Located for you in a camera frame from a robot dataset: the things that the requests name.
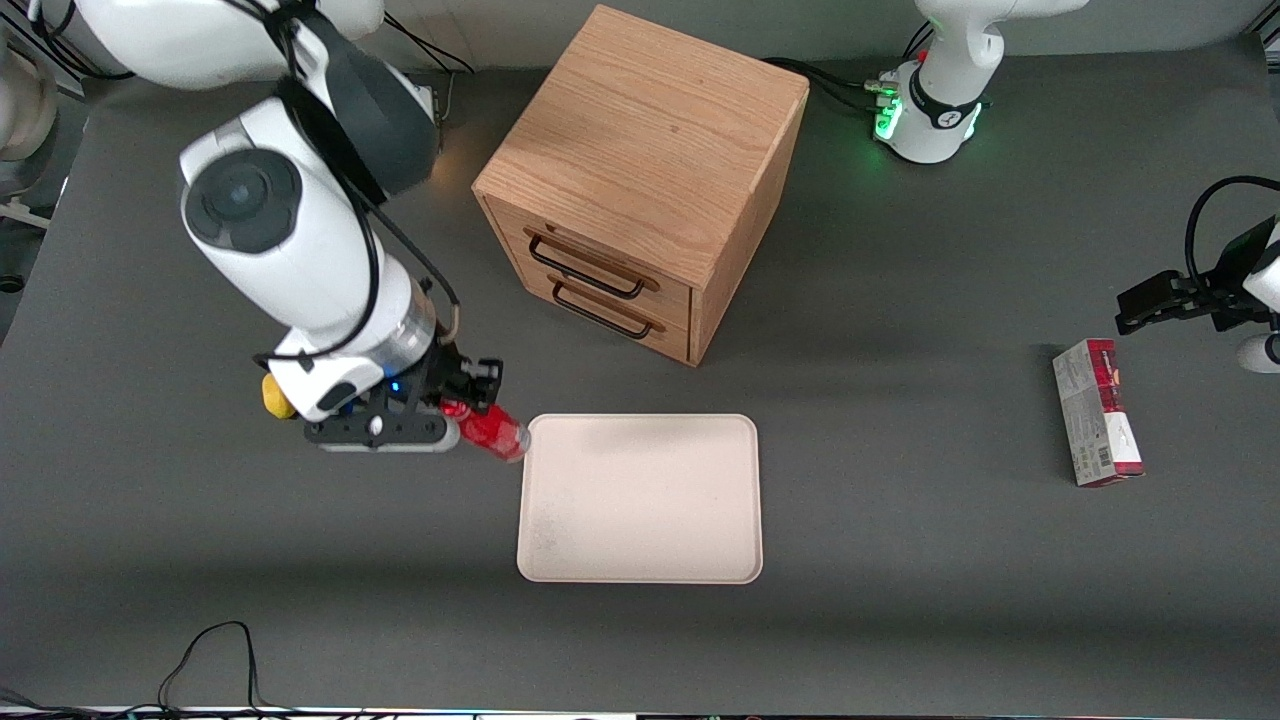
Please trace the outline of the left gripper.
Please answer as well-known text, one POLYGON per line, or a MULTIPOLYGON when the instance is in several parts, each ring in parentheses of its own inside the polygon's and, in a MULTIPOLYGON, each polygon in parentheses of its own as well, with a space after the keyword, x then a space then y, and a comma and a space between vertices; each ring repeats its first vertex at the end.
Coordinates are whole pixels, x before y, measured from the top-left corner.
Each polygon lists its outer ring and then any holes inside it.
POLYGON ((1217 263, 1201 272, 1196 261, 1196 228, 1184 238, 1184 260, 1190 282, 1190 301, 1184 302, 1185 277, 1176 270, 1158 272, 1121 292, 1117 300, 1116 329, 1130 336, 1161 322, 1210 316, 1217 332, 1245 323, 1277 327, 1277 311, 1245 288, 1245 278, 1260 265, 1276 231, 1275 222, 1261 222, 1224 247, 1217 263))

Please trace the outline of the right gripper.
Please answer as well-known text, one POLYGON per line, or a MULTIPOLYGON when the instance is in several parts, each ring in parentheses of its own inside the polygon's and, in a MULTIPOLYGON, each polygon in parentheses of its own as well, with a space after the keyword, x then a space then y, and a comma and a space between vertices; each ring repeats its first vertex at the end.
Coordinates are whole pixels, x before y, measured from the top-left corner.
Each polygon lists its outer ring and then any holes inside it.
POLYGON ((424 398, 433 406, 442 397, 443 415, 470 416, 497 404, 503 370, 498 357, 468 359, 435 338, 388 340, 333 354, 287 338, 265 357, 265 409, 280 419, 320 423, 381 389, 407 404, 424 398))

